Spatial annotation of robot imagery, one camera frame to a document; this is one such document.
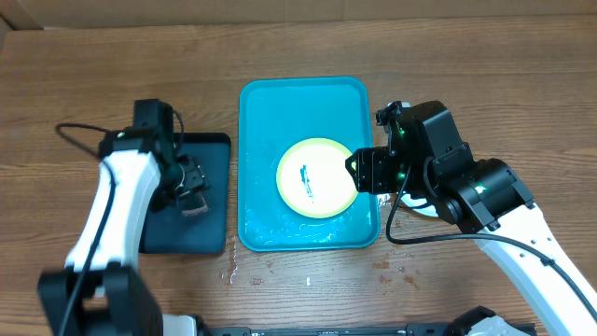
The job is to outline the green sponge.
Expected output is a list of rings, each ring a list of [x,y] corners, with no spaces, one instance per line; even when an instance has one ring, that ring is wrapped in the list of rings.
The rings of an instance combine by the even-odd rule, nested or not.
[[[202,193],[188,193],[184,197],[179,198],[181,206],[181,214],[184,217],[192,217],[204,213],[209,209]]]

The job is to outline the light blue plate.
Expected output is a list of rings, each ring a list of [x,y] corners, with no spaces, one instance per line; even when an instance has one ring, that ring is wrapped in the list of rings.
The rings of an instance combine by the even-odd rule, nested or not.
[[[434,196],[424,182],[427,179],[431,189],[434,189],[433,178],[429,176],[430,163],[425,160],[437,156],[434,131],[441,123],[445,110],[440,101],[429,101],[413,106],[403,105],[397,117],[399,149],[407,165],[412,168],[401,201],[407,208],[428,217],[437,217],[437,210],[432,203]]]

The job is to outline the yellow plate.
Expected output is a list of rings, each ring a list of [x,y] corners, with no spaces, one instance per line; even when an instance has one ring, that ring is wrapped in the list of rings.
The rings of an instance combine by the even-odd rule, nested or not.
[[[296,143],[280,159],[276,187],[285,204],[310,218],[334,217],[348,209],[357,196],[345,168],[351,151],[327,138]]]

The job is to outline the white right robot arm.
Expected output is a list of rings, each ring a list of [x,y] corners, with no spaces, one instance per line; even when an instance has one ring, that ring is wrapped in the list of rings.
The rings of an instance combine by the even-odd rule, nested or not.
[[[498,159],[474,160],[466,143],[439,149],[360,148],[345,162],[360,192],[408,193],[459,231],[394,244],[472,240],[507,275],[552,335],[596,332],[596,292],[552,234],[535,198]]]

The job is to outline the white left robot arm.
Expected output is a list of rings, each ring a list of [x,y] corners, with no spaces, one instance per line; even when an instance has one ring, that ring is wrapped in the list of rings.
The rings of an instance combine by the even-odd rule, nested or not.
[[[108,131],[97,150],[98,189],[63,270],[40,275],[37,292],[55,335],[206,335],[196,315],[169,315],[137,271],[146,214],[200,190],[198,166],[164,126]]]

